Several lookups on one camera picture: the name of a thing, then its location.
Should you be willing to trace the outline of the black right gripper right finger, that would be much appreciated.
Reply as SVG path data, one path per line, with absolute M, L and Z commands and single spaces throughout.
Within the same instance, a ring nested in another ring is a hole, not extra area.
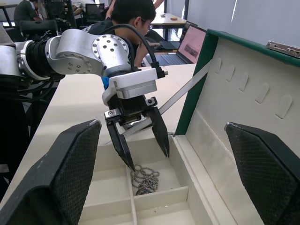
M 266 225 L 300 223 L 300 159 L 275 134 L 225 126 L 241 182 Z

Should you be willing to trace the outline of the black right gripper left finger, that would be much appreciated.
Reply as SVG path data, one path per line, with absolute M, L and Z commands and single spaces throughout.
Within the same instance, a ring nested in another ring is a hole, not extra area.
M 76 225 L 89 191 L 101 123 L 61 132 L 0 210 L 2 225 Z

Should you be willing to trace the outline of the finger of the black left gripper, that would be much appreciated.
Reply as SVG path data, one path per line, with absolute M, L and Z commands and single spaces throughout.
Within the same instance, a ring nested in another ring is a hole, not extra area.
M 151 108 L 149 116 L 152 121 L 152 132 L 160 146 L 163 154 L 168 158 L 170 156 L 170 145 L 167 127 L 157 107 Z
M 135 171 L 135 165 L 133 163 L 131 153 L 124 135 L 118 132 L 116 124 L 113 121 L 107 122 L 106 126 L 111 137 L 113 146 L 117 151 L 118 155 L 132 171 Z

